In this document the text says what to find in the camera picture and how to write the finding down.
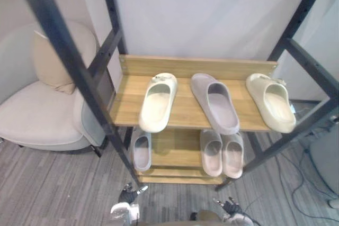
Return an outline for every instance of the white slide sandal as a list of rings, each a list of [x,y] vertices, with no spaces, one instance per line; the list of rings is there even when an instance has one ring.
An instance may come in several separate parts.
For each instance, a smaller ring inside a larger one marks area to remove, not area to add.
[[[208,74],[194,74],[191,89],[216,132],[229,135],[239,131],[239,118],[224,83]]]
[[[223,172],[230,178],[240,178],[244,166],[244,142],[240,133],[221,136]]]
[[[282,133],[290,133],[294,129],[296,118],[283,80],[252,74],[246,79],[246,87],[269,128]]]
[[[222,172],[222,140],[212,129],[201,130],[200,151],[203,170],[211,177],[217,177]]]
[[[152,162],[151,134],[138,127],[133,128],[131,137],[132,160],[134,168],[138,171],[146,171]]]
[[[177,80],[173,74],[162,73],[151,79],[139,115],[141,129],[150,133],[165,129],[176,90]]]

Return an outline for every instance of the shelf board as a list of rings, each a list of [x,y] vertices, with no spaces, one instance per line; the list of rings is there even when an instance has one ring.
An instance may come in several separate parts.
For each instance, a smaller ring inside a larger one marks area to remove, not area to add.
[[[222,177],[158,177],[158,176],[139,176],[142,183],[162,183],[162,184],[201,184],[201,185],[219,185],[222,183]]]
[[[157,176],[157,177],[201,177],[211,178],[202,168],[175,168],[175,167],[154,167],[144,172],[137,172],[138,176]]]
[[[147,84],[152,76],[124,75],[110,115],[115,125],[137,126]],[[198,101],[191,92],[189,78],[177,78],[178,87],[167,127],[211,128]],[[221,79],[231,93],[242,131],[268,131],[249,95],[244,80]]]
[[[152,166],[202,169],[199,130],[165,129],[152,134]]]

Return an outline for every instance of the floor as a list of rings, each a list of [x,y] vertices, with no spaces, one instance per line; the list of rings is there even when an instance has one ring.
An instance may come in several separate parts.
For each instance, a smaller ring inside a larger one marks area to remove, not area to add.
[[[270,139],[258,138],[263,148]],[[253,157],[245,137],[247,161]],[[303,149],[291,143],[283,153],[298,164]],[[277,161],[281,165],[281,186]],[[315,172],[307,154],[303,171],[321,190],[331,194]],[[0,144],[0,225],[68,226],[105,225],[110,208],[117,202],[124,184],[131,181],[119,156],[108,144],[99,159],[92,151],[79,153],[40,151],[3,142]],[[300,175],[283,156],[268,160],[220,192],[213,186],[149,184],[149,190],[137,198],[141,220],[165,222],[187,220],[192,211],[209,209],[223,212],[212,198],[233,197],[261,225],[338,225],[322,219],[307,218],[291,200],[291,192],[300,183]],[[339,210],[327,206],[328,196],[305,182],[296,192],[296,202],[307,214],[339,220]]]

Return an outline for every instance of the gray slide sandal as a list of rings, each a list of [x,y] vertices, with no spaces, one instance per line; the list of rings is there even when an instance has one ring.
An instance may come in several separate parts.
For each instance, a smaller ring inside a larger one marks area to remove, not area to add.
[[[239,118],[225,84],[208,74],[194,74],[191,89],[216,132],[230,135],[239,131]]]
[[[201,130],[200,151],[204,171],[211,177],[217,177],[222,172],[222,140],[212,129]]]
[[[134,127],[131,138],[131,149],[134,168],[138,171],[148,170],[152,161],[151,134],[144,132],[139,127]]]

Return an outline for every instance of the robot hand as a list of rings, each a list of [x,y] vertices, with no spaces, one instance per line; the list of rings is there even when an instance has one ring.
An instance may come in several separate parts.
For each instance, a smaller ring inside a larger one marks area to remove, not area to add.
[[[147,190],[148,186],[145,185],[143,188],[139,190],[132,191],[132,183],[128,183],[125,185],[125,187],[122,189],[118,202],[127,202],[128,204],[131,204],[139,194],[143,193]]]

